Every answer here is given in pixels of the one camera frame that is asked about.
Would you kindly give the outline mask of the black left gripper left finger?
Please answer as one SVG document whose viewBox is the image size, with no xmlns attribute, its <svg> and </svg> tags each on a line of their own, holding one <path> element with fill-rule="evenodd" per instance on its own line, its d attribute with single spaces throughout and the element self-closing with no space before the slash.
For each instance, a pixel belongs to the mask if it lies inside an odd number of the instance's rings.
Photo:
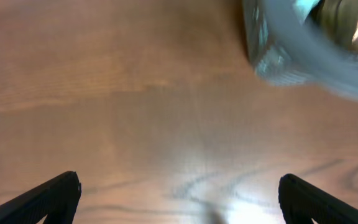
<svg viewBox="0 0 358 224">
<path fill-rule="evenodd" d="M 81 197 L 76 172 L 64 172 L 0 205 L 0 224 L 72 224 Z"/>
</svg>

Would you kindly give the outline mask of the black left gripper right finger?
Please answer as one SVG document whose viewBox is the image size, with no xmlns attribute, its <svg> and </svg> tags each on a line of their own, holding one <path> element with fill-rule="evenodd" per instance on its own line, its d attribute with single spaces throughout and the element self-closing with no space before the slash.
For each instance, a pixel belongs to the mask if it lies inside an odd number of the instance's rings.
<svg viewBox="0 0 358 224">
<path fill-rule="evenodd" d="M 358 224 L 358 209 L 293 174 L 281 177 L 278 201 L 286 224 Z"/>
</svg>

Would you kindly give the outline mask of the gold foil bag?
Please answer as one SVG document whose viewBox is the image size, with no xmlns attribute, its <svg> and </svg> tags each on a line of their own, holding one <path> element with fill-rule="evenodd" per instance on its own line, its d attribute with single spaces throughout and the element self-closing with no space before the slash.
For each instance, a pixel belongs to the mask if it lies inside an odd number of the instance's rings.
<svg viewBox="0 0 358 224">
<path fill-rule="evenodd" d="M 358 0 L 324 0 L 310 17 L 337 45 L 358 52 Z"/>
</svg>

